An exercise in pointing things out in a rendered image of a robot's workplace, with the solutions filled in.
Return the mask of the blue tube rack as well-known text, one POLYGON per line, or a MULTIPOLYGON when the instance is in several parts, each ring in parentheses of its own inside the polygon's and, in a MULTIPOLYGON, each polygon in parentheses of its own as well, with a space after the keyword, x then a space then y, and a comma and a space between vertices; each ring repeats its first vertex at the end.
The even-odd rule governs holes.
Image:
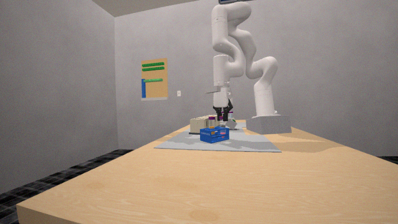
POLYGON ((200 141, 215 143, 224 140, 229 140, 229 130, 228 128, 221 129, 220 127, 215 127, 214 129, 204 128, 200 129, 200 141), (226 134, 220 134, 220 130, 225 130, 226 134), (212 131, 217 131, 215 134, 211 134, 212 131), (222 138, 222 136, 225 136, 222 138))

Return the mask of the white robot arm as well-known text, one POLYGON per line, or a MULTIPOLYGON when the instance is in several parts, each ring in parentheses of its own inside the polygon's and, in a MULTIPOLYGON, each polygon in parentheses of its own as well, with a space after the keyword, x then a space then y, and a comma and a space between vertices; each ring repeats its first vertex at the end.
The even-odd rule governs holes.
MULTIPOLYGON (((245 74, 249 79, 260 78, 254 85, 256 115, 254 117, 280 116, 274 110, 271 82, 278 69, 274 57, 265 57, 256 62, 256 43, 250 32, 237 28, 251 15, 251 6, 246 2, 235 2, 228 5, 217 5, 211 13, 213 49, 231 56, 234 62, 229 62, 229 56, 217 55, 213 58, 214 86, 204 89, 205 93, 216 93, 221 87, 230 86, 231 77, 241 77, 244 74, 243 56, 240 50, 228 41, 228 36, 239 43, 245 59, 245 74), (276 115, 273 115, 276 114, 276 115)), ((252 118, 254 118, 252 117, 252 118)))

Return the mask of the grey bench mat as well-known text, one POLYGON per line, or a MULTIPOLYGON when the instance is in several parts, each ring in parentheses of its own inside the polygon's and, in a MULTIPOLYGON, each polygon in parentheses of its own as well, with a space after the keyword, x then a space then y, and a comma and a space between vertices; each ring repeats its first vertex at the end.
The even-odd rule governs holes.
POLYGON ((200 141, 200 135, 189 134, 189 128, 154 148, 281 153, 264 135, 246 135, 242 129, 246 128, 245 122, 237 122, 235 128, 229 131, 229 140, 215 143, 200 141))

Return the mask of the purple-capped tube with orange label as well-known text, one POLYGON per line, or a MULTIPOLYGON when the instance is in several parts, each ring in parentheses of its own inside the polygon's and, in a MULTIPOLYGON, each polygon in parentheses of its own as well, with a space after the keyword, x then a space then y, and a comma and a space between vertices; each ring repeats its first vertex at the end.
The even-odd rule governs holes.
MULTIPOLYGON (((223 116, 220 116, 220 128, 224 129, 225 128, 225 122, 223 121, 223 116)), ((220 130, 220 134, 225 134, 225 130, 220 130)))

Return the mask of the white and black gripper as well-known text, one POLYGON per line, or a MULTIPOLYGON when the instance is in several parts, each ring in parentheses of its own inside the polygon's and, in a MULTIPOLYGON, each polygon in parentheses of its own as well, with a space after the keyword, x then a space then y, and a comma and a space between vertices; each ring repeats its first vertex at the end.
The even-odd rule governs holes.
POLYGON ((217 113, 217 120, 220 120, 220 116, 222 116, 222 108, 223 108, 223 121, 228 121, 228 113, 233 108, 233 98, 230 87, 221 87, 220 92, 214 93, 214 106, 213 108, 217 113))

